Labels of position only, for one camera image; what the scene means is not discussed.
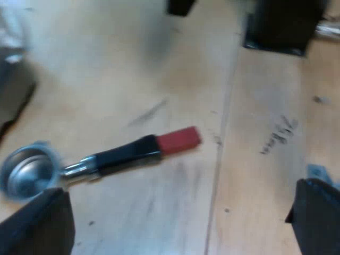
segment wooden floor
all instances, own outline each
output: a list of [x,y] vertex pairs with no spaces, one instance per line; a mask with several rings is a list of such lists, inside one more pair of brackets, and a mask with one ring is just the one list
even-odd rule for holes
[[[200,0],[185,19],[164,16],[163,0],[21,4],[39,87],[1,161],[36,140],[70,164],[189,125],[203,138],[71,186],[72,254],[300,254],[284,223],[296,181],[307,163],[340,177],[339,44],[315,40],[307,58],[244,49],[247,1]],[[0,205],[0,220],[22,206]]]

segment stain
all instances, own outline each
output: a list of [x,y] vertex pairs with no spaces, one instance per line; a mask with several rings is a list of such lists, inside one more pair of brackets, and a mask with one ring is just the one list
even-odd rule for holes
[[141,114],[139,117],[131,121],[127,126],[140,125],[148,122],[153,118],[153,116],[164,106],[166,106],[168,100],[164,98],[161,102],[157,103],[153,108],[147,110],[145,113]]
[[176,28],[176,27],[172,27],[172,28],[171,28],[171,30],[172,30],[172,31],[174,31],[175,33],[182,34],[182,31],[181,31],[181,30],[179,30],[179,29],[178,29],[178,28]]
[[27,8],[24,8],[25,11],[29,11],[29,12],[35,12],[36,9],[35,8],[32,8],[32,7],[27,7]]
[[188,176],[186,175],[185,166],[183,162],[179,162],[176,171],[176,183],[181,186],[186,186],[188,182]]
[[330,104],[330,100],[328,97],[319,97],[319,96],[313,96],[313,101],[318,104]]
[[214,141],[217,145],[221,146],[222,145],[222,140],[219,135],[214,135]]
[[198,187],[200,185],[201,178],[202,178],[202,171],[200,169],[198,169],[196,171],[195,178],[194,178],[194,181],[193,181],[193,192],[194,192],[193,197],[195,199],[197,197]]
[[155,198],[152,198],[148,204],[147,216],[149,216],[153,212],[154,206],[155,206]]

